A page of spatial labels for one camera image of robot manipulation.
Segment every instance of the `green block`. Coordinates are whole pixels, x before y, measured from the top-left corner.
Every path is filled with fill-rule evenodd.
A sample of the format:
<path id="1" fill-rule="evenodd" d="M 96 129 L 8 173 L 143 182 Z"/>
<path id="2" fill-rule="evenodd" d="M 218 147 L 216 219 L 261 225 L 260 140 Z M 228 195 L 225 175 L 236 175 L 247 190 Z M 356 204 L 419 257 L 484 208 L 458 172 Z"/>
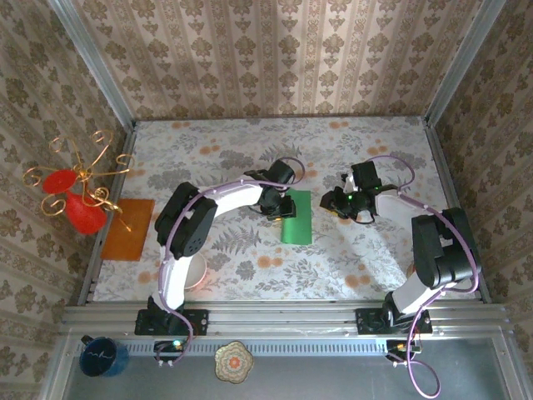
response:
<path id="1" fill-rule="evenodd" d="M 287 244 L 311 244 L 311 192 L 308 190 L 289 189 L 296 205 L 296 216 L 283 219 L 281 225 L 281 242 Z"/>

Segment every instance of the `orange mat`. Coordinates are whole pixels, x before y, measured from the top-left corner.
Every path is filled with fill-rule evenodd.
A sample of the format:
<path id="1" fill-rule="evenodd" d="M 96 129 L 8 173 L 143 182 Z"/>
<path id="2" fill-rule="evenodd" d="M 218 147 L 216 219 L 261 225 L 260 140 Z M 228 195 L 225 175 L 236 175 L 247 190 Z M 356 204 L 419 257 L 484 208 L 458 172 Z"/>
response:
<path id="1" fill-rule="evenodd" d="M 100 256 L 102 260 L 139 261 L 141 259 L 154 204 L 154 200 L 144 198 L 118 200 L 122 214 L 113 215 Z"/>

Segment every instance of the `blue mug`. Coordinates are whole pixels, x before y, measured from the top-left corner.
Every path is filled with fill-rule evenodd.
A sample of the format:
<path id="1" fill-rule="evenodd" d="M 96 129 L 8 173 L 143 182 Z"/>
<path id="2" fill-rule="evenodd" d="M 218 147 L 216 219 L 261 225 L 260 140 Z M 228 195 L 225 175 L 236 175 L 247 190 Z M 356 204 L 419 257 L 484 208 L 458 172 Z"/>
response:
<path id="1" fill-rule="evenodd" d="M 82 337 L 85 344 L 80 368 L 89 377 L 114 377 L 124 371 L 129 360 L 127 348 L 108 337 Z"/>

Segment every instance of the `purple cable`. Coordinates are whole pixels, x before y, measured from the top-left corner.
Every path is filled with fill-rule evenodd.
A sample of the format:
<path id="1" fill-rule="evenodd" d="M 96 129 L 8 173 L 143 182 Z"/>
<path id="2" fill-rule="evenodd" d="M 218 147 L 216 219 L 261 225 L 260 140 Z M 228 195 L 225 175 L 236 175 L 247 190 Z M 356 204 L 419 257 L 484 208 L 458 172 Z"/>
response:
<path id="1" fill-rule="evenodd" d="M 171 257 L 170 245 L 172 243 L 172 239 L 174 238 L 174 235 L 176 235 L 177 229 L 182 223 L 183 218 L 185 217 L 185 214 L 192 208 L 194 203 L 196 203 L 201 197 L 206 196 L 207 194 L 216 193 L 217 190 L 228 189 L 228 188 L 239 188 L 243 184 L 251 184 L 254 186 L 268 185 L 268 186 L 273 186 L 275 188 L 290 188 L 292 186 L 297 185 L 306 175 L 306 168 L 304 167 L 303 162 L 301 162 L 300 160 L 294 157 L 282 157 L 280 159 L 281 160 L 292 160 L 298 163 L 302 171 L 301 178 L 292 183 L 275 183 L 275 182 L 268 182 L 268 181 L 256 181 L 255 179 L 246 179 L 246 180 L 242 179 L 240 181 L 224 183 L 217 187 L 211 187 L 207 190 L 204 190 L 203 192 L 198 193 L 195 197 L 193 197 L 191 201 L 188 202 L 187 205 L 182 209 L 182 212 L 180 213 L 176 222 L 172 226 L 172 229 L 168 235 L 167 243 L 165 244 L 165 257 L 163 258 L 162 265 L 159 268 L 157 290 L 159 292 L 159 298 L 161 299 L 162 306 L 169 313 L 180 318 L 187 325 L 187 329 L 189 331 L 189 334 L 187 336 L 187 344 L 185 348 L 183 349 L 182 354 L 180 354 L 180 356 L 174 361 L 174 363 L 178 363 L 183 358 L 183 356 L 185 356 L 185 354 L 189 351 L 189 347 L 191 346 L 191 342 L 192 342 L 192 332 L 193 332 L 191 323 L 185 317 L 183 317 L 179 312 L 176 312 L 175 310 L 172 310 L 170 307 L 168 307 L 167 300 L 163 297 L 163 277 L 167 275 L 167 262 L 170 260 L 170 257 Z"/>
<path id="2" fill-rule="evenodd" d="M 437 218 L 439 218 L 439 220 L 441 220 L 442 223 L 444 223 L 444 225 L 451 231 L 451 233 L 453 233 L 453 236 L 456 237 L 457 241 L 459 242 L 459 244 L 461 245 L 463 251 L 465 252 L 466 258 L 468 259 L 468 263 L 470 264 L 470 266 L 472 268 L 473 280 L 472 280 L 471 287 L 469 287 L 468 289 L 455 289 L 453 287 L 449 287 L 449 288 L 444 287 L 441 290 L 439 290 L 437 293 L 435 293 L 433 296 L 431 296 L 428 300 L 426 300 L 420 306 L 420 308 L 416 312 L 415 317 L 413 318 L 413 322 L 411 323 L 411 327 L 409 329 L 409 335 L 407 336 L 407 349 L 406 349 L 407 350 L 407 360 L 406 360 L 406 363 L 407 363 L 407 371 L 409 373 L 409 378 L 411 379 L 411 383 L 415 387 L 416 391 L 422 397 L 429 398 L 429 399 L 437 398 L 441 394 L 441 381 L 439 380 L 439 377 L 437 376 L 435 370 L 430 365 L 426 364 L 425 362 L 413 360 L 411 358 L 411 340 L 412 340 L 413 334 L 415 332 L 416 322 L 420 318 L 420 316 L 421 316 L 422 312 L 424 311 L 424 309 L 426 307 L 428 307 L 430 304 L 432 304 L 443 292 L 473 293 L 473 292 L 476 291 L 476 289 L 477 289 L 477 287 L 479 285 L 479 273 L 477 271 L 476 260 L 474 259 L 474 256 L 472 255 L 472 252 L 470 251 L 470 249 L 468 247 L 468 244 L 466 243 L 466 240 L 462 237 L 462 235 L 459 233 L 459 231 L 457 231 L 456 227 L 454 227 L 451 224 L 450 221 L 448 221 L 446 218 L 444 218 L 442 216 L 442 214 L 440 214 L 438 211 L 436 211 L 433 207 L 429 207 L 426 204 L 424 204 L 423 202 L 419 202 L 418 200 L 415 200 L 414 198 L 407 197 L 405 194 L 403 194 L 401 192 L 402 188 L 404 188 L 407 185 L 410 185 L 415 180 L 415 170 L 413 169 L 413 167 L 411 165 L 409 165 L 409 163 L 407 161 L 402 160 L 401 158 L 396 157 L 396 156 L 392 156 L 392 155 L 375 156 L 375 157 L 372 157 L 372 158 L 368 159 L 367 161 L 375 160 L 377 158 L 393 158 L 393 159 L 395 159 L 397 161 L 400 161 L 406 167 L 409 168 L 409 170 L 411 171 L 411 175 L 412 175 L 411 176 L 411 180 L 409 182 L 404 183 L 403 185 L 399 186 L 399 188 L 398 188 L 398 197 L 403 199 L 403 200 L 405 200 L 406 202 L 416 206 L 416 207 L 419 207 L 419 208 L 421 208 L 423 210 L 429 211 L 430 213 L 434 214 Z M 389 353 L 389 355 L 393 356 L 394 358 L 399 358 L 398 356 L 395 356 L 394 354 L 390 354 Z M 434 393 L 427 394 L 427 393 L 423 392 L 422 389 L 420 389 L 420 387 L 418 386 L 418 383 L 416 383 L 415 376 L 414 376 L 413 371 L 412 371 L 412 364 L 422 365 L 422 366 L 426 367 L 433 374 L 433 376 L 435 377 L 435 380 L 436 380 L 436 390 L 435 390 Z"/>

